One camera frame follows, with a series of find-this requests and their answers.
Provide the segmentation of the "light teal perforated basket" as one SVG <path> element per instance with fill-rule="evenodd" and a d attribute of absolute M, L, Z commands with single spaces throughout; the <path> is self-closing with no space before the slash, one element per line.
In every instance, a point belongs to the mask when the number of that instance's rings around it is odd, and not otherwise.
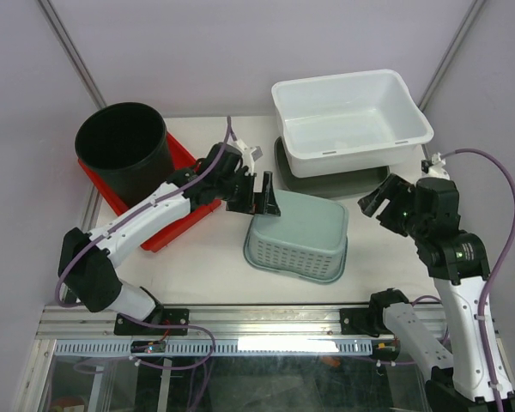
<path fill-rule="evenodd" d="M 337 281 L 348 253 L 349 213 L 339 202 L 292 191 L 275 192 L 279 216 L 256 215 L 244 257 L 260 270 L 317 284 Z"/>

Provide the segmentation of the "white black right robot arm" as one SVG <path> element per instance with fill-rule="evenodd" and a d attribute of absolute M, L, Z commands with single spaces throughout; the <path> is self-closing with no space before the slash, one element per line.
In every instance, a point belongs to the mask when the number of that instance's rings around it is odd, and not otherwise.
<path fill-rule="evenodd" d="M 449 179 L 416 183 L 390 174 L 359 202 L 381 227 L 410 237 L 439 294 L 451 346 L 445 348 L 415 315 L 398 289 L 372 294 L 367 324 L 390 331 L 425 380 L 433 411 L 515 411 L 515 390 L 497 348 L 482 291 L 492 274 L 478 236 L 460 229 L 459 192 Z"/>

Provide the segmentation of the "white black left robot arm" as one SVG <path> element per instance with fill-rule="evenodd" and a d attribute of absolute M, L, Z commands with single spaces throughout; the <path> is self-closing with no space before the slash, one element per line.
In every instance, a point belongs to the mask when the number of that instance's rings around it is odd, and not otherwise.
<path fill-rule="evenodd" d="M 272 174 L 254 190 L 260 147 L 238 140 L 215 144 L 207 157 L 174 171 L 151 195 L 114 221 L 84 233 L 75 227 L 64 235 L 58 284 L 66 286 L 90 312 L 114 311 L 144 333 L 162 324 L 161 303 L 146 289 L 122 281 L 117 267 L 145 240 L 215 200 L 229 211 L 278 216 Z"/>

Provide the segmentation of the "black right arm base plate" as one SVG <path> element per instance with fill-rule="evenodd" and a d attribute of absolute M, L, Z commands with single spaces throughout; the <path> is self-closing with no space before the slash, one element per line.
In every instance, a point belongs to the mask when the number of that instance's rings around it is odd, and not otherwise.
<path fill-rule="evenodd" d="M 391 335 L 383 323 L 368 307 L 351 307 L 339 310 L 341 334 L 364 335 L 378 338 L 382 335 Z"/>

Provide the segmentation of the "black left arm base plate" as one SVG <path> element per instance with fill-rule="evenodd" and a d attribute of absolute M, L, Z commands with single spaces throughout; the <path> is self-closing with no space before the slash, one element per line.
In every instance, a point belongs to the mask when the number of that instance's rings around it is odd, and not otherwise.
<path fill-rule="evenodd" d="M 190 310 L 165 307 L 155 309 L 143 321 L 134 321 L 118 314 L 114 324 L 115 336 L 186 336 Z"/>

